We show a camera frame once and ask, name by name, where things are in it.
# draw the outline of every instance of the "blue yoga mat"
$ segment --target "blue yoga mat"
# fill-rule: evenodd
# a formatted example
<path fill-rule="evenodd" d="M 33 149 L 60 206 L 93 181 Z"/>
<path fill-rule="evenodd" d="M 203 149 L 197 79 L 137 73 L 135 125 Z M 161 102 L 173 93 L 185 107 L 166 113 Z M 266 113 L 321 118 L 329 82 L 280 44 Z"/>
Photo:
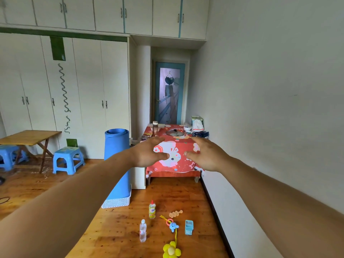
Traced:
<path fill-rule="evenodd" d="M 104 159 L 129 148 L 129 131 L 126 129 L 110 129 L 105 132 Z M 118 181 L 108 199 L 118 199 L 130 195 L 129 171 Z"/>

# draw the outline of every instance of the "plastic bottle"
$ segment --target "plastic bottle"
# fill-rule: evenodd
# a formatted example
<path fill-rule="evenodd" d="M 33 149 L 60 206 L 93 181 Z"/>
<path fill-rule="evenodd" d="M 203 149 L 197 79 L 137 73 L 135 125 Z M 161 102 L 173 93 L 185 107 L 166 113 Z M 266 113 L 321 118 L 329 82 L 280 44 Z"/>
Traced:
<path fill-rule="evenodd" d="M 154 219 L 155 218 L 155 204 L 152 200 L 152 202 L 149 204 L 149 219 Z"/>
<path fill-rule="evenodd" d="M 159 123 L 157 121 L 153 121 L 153 137 L 157 136 L 157 131 L 159 130 Z"/>
<path fill-rule="evenodd" d="M 147 230 L 146 221 L 142 219 L 141 224 L 140 224 L 140 242 L 141 243 L 146 241 L 146 238 L 147 238 L 146 230 Z"/>

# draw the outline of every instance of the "doorway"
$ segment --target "doorway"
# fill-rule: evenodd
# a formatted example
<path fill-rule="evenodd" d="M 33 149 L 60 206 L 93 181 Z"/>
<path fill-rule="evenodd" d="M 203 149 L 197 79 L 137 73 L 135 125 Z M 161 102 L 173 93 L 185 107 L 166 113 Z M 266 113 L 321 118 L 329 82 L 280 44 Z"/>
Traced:
<path fill-rule="evenodd" d="M 154 120 L 180 124 L 182 116 L 185 64 L 156 62 Z"/>

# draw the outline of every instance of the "baseboard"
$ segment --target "baseboard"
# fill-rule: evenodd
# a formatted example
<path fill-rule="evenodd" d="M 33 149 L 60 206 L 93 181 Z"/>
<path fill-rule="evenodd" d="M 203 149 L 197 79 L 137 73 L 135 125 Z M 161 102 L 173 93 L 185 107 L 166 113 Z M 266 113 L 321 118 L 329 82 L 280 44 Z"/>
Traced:
<path fill-rule="evenodd" d="M 228 256 L 229 256 L 230 258 L 234 258 L 234 254 L 233 254 L 232 249 L 231 249 L 231 247 L 230 247 L 230 244 L 229 244 L 229 242 L 228 242 L 228 240 L 227 240 L 227 237 L 226 237 L 226 235 L 225 235 L 225 232 L 224 232 L 224 230 L 223 230 L 223 228 L 222 228 L 222 225 L 221 225 L 221 223 L 220 223 L 220 220 L 218 219 L 218 216 L 217 216 L 217 213 L 216 213 L 216 211 L 215 211 L 213 202 L 212 202 L 212 200 L 210 199 L 208 190 L 207 190 L 207 188 L 206 188 L 206 186 L 205 186 L 205 184 L 204 184 L 204 181 L 203 181 L 203 178 L 202 178 L 202 177 L 200 178 L 200 182 L 201 182 L 201 184 L 202 184 L 202 187 L 203 187 L 205 196 L 207 197 L 207 200 L 208 200 L 210 209 L 212 210 L 212 213 L 213 213 L 213 216 L 214 216 L 216 225 L 217 225 L 217 229 L 218 229 L 218 231 L 219 231 L 219 233 L 220 233 L 220 236 L 221 236 L 221 238 L 222 238 L 223 244 L 225 245 L 225 248 L 226 248 L 226 251 L 227 251 L 227 253 L 228 253 Z"/>

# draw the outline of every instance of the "blue door frame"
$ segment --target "blue door frame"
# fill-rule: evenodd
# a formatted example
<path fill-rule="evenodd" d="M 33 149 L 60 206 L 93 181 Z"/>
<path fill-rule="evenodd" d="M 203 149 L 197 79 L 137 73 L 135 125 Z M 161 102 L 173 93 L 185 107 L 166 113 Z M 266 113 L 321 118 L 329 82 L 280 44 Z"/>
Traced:
<path fill-rule="evenodd" d="M 179 83 L 179 89 L 178 89 L 178 107 L 177 107 L 177 124 L 180 124 L 180 121 L 182 118 L 185 64 L 156 62 L 156 70 L 155 70 L 155 116 L 154 116 L 155 121 L 159 121 L 159 103 L 162 102 L 162 101 L 159 101 L 160 68 L 180 69 L 180 83 Z"/>

